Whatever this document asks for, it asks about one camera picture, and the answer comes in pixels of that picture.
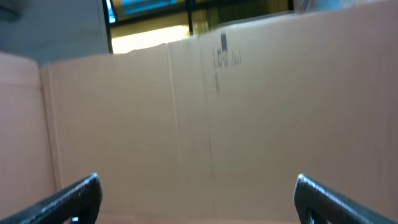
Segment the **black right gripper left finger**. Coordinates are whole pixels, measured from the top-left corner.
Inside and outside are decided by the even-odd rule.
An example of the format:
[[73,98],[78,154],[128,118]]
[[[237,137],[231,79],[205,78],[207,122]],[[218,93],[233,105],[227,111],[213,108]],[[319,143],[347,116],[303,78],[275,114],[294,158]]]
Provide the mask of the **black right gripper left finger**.
[[61,191],[6,217],[1,224],[95,224],[103,198],[100,178],[92,173]]

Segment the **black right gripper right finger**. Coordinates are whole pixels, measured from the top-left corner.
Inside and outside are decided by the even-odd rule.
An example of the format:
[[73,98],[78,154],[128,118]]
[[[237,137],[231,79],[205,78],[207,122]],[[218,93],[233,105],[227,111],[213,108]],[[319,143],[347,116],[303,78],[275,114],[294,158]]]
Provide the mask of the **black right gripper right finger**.
[[304,174],[297,177],[294,205],[301,224],[395,224],[395,221]]

